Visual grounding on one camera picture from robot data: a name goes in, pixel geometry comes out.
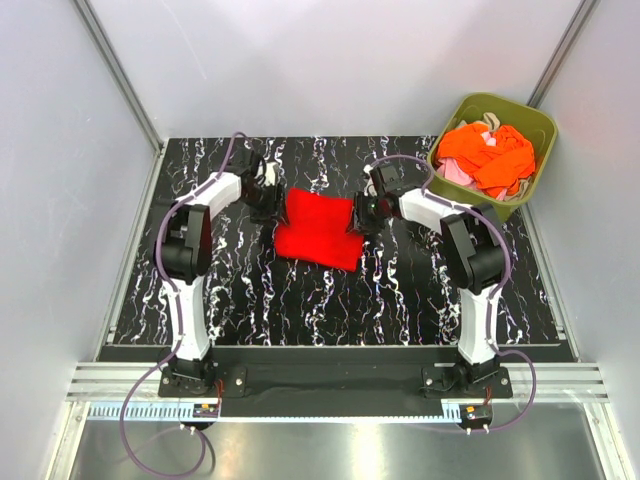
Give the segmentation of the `red t-shirt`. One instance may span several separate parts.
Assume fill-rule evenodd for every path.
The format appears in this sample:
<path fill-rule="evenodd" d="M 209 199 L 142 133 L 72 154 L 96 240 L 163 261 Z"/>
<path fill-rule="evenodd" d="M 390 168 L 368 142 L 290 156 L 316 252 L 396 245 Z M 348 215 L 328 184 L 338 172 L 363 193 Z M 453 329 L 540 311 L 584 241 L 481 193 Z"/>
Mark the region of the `red t-shirt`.
<path fill-rule="evenodd" d="M 291 188 L 286 198 L 289 222 L 275 230 L 280 257 L 355 272 L 364 236 L 349 233 L 353 201 Z"/>

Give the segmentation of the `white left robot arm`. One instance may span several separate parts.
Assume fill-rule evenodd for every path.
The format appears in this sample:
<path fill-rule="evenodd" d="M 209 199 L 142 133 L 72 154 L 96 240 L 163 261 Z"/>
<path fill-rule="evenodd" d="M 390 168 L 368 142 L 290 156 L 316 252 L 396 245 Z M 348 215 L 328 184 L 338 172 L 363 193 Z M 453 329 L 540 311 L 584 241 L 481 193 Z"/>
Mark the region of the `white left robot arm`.
<path fill-rule="evenodd" d="M 204 320 L 204 280 L 212 265 L 212 222 L 242 202 L 254 224 L 288 220 L 285 184 L 278 162 L 241 148 L 226 155 L 218 171 L 191 192 L 154 208 L 152 261 L 162 282 L 172 322 L 172 345 L 162 382 L 196 396 L 215 386 L 212 343 Z"/>

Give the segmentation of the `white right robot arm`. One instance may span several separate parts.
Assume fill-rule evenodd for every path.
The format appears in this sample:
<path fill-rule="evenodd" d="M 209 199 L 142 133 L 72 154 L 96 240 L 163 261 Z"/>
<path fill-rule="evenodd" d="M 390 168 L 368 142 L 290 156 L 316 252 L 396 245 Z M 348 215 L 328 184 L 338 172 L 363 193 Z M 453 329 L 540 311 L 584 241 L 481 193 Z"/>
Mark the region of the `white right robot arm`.
<path fill-rule="evenodd" d="M 461 300 L 457 361 L 431 374 L 422 388 L 427 397 L 483 397 L 501 368 L 496 340 L 497 303 L 511 271 L 500 232 L 501 221 L 488 203 L 471 206 L 410 186 L 392 165 L 364 167 L 367 184 L 354 195 L 350 233 L 380 232 L 391 218 L 425 226 L 443 242 L 449 278 Z"/>

